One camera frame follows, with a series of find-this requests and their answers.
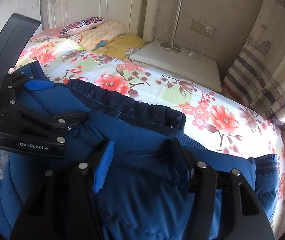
power cord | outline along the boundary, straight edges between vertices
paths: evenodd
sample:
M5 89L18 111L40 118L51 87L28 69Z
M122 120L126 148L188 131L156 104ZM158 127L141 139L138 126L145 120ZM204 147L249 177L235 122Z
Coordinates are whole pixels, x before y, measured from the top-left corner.
M158 35L158 36L155 38L155 41L156 41L157 38L160 37L161 35L167 35L167 37L163 38L160 43L162 43L162 42L164 42L164 41L166 40L166 42L170 45L170 48L162 48L162 47L160 46L160 43L156 43L156 42L155 42L155 44L157 44L157 46L159 46L159 47L162 48L162 49L171 49L171 48L173 48L174 46L171 45L171 44L169 43L169 41L168 41L168 38L171 38L171 35L169 35L169 34L167 34L167 33L162 33L162 34ZM199 55L199 56L201 56L201 55L203 54L203 52L204 52L204 49L203 49L198 43L192 44L192 47L190 48L190 51L185 50L185 49L179 49L179 48L176 48L176 47L174 47L174 48L189 53L189 52L192 52L192 51L193 51L193 46L194 46L194 45L198 45L198 46L201 48L201 54Z

striped curtain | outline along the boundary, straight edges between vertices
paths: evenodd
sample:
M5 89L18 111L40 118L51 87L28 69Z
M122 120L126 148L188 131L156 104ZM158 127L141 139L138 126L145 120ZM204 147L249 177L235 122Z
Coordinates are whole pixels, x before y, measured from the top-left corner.
M264 0L223 95L285 129L285 0Z

nightstand top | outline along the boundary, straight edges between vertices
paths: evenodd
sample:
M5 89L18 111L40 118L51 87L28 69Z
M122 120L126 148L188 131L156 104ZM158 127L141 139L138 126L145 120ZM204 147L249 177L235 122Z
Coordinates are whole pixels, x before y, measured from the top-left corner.
M160 43L160 41L149 43L130 55L129 59L171 72L215 92L222 92L216 61L204 55L190 59L186 51L170 52L155 42Z

wall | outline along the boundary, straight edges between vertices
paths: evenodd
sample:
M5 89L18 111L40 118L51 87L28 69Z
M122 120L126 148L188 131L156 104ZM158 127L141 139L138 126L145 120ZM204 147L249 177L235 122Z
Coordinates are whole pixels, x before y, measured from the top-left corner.
M41 1L43 28L48 27L47 0ZM183 0L175 44L190 49L200 44L204 55L216 60L221 78L224 78L254 26L263 0ZM178 0L160 0L155 36L172 34ZM189 29L192 19L216 28L213 38Z

headboard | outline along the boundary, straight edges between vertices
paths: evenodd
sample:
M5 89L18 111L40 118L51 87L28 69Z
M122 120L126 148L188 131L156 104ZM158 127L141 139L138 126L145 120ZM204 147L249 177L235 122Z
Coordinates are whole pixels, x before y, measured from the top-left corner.
M49 28L63 28L84 18L100 16L122 23L127 34L138 34L143 0L48 0ZM142 39L153 40L159 0L147 0Z

